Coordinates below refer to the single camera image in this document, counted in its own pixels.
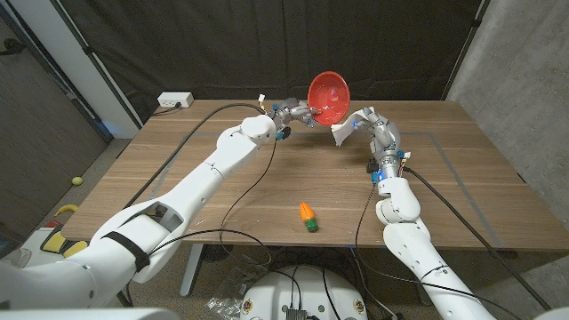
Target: yellow object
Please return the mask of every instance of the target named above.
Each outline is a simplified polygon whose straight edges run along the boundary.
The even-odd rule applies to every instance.
[[[83,178],[81,177],[75,177],[71,180],[71,183],[73,183],[74,185],[78,186],[80,184],[83,183]]]
[[[79,210],[79,207],[74,205],[74,204],[65,204],[60,209],[58,209],[57,212],[53,216],[57,217],[60,213],[65,212],[67,210],[70,210],[72,212],[76,212],[77,210]]]
[[[84,248],[88,246],[89,244],[87,244],[85,241],[77,241],[76,243],[71,245],[65,252],[63,252],[63,257],[69,258],[72,255],[82,251]]]
[[[57,231],[45,241],[40,247],[45,252],[60,253],[61,246],[65,244],[66,239],[61,235],[61,231]]]

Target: black strap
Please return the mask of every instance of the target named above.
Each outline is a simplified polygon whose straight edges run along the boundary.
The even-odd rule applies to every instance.
[[[140,272],[144,267],[150,264],[148,255],[131,239],[119,234],[118,232],[111,231],[104,237],[115,240],[120,243],[126,250],[130,251],[134,256],[134,263],[136,264],[136,272]]]

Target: tennis ball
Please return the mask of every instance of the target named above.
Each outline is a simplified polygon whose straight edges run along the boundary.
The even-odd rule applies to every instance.
[[[71,180],[71,183],[73,183],[74,185],[78,186],[80,184],[83,183],[83,178],[81,177],[75,177]]]

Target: white wall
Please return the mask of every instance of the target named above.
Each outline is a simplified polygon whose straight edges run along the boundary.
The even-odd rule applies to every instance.
[[[113,136],[118,139],[133,138],[139,129],[83,52],[52,3],[46,0],[11,3]],[[132,106],[128,104],[128,107],[136,116]]]

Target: metal table leg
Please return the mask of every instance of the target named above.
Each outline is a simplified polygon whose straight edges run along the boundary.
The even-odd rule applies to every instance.
[[[197,271],[199,270],[199,261],[202,256],[203,244],[192,244],[189,252],[188,265],[184,273],[184,279],[181,281],[180,296],[187,297],[192,290],[194,281],[196,280]]]

